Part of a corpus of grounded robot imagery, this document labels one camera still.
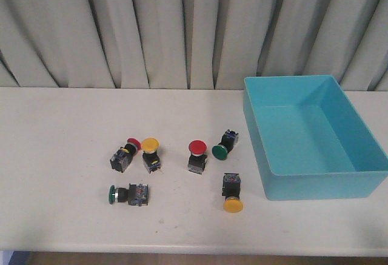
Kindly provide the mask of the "green push button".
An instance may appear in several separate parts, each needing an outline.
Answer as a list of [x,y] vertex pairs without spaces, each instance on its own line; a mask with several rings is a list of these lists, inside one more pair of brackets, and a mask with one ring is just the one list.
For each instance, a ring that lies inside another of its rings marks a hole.
[[233,130],[226,130],[221,137],[221,142],[212,147],[212,154],[218,160],[227,159],[228,154],[236,146],[239,133]]
[[127,203],[129,206],[147,206],[149,203],[149,186],[146,184],[129,184],[128,188],[110,186],[109,204]]

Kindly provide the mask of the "light blue plastic box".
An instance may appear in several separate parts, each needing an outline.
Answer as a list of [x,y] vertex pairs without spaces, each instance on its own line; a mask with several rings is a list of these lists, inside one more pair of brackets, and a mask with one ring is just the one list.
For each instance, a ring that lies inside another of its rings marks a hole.
[[368,197],[387,155],[330,75],[244,80],[243,110],[267,199]]

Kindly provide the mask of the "red push button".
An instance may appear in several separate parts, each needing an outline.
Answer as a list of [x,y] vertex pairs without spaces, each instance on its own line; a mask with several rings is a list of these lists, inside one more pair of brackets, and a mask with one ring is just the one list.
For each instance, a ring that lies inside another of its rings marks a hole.
[[140,150],[141,143],[135,138],[129,138],[126,145],[120,147],[110,158],[111,168],[117,172],[124,173]]
[[189,144],[190,157],[187,167],[190,172],[202,175],[207,162],[206,150],[204,141],[196,139]]

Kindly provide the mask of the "yellow push button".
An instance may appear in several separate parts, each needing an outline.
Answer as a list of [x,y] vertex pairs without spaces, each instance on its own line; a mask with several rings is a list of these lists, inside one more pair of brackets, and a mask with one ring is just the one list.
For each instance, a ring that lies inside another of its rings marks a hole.
[[161,160],[158,156],[159,142],[155,138],[146,138],[142,141],[143,163],[148,171],[152,173],[161,168]]
[[240,200],[241,179],[238,173],[225,173],[222,178],[223,208],[229,213],[238,213],[243,210]]

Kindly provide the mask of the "green push button right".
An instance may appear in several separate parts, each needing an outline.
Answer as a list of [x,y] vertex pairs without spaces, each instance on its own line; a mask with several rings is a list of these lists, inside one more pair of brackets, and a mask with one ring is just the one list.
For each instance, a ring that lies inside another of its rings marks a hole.
[[239,133],[233,130],[226,130],[221,137],[221,142],[212,147],[212,154],[218,160],[227,159],[228,154],[236,146]]

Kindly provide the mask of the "green push button left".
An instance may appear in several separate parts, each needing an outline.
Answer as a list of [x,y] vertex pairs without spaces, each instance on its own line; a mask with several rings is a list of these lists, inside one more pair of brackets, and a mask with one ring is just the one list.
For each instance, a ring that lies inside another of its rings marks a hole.
[[147,206],[149,203],[149,186],[146,184],[129,184],[128,188],[110,186],[109,204],[127,203],[129,206]]

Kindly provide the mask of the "grey pleated curtain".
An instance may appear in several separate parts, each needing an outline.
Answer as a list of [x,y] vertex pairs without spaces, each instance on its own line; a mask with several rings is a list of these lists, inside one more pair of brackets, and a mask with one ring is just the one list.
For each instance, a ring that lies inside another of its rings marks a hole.
[[387,0],[1,0],[3,87],[387,90]]

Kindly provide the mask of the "yellow push button front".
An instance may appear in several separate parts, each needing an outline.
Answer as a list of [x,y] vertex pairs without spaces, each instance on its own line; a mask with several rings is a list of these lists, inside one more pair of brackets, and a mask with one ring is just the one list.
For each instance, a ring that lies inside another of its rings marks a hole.
[[222,178],[223,208],[229,213],[238,213],[243,210],[240,200],[241,179],[238,173],[225,173]]

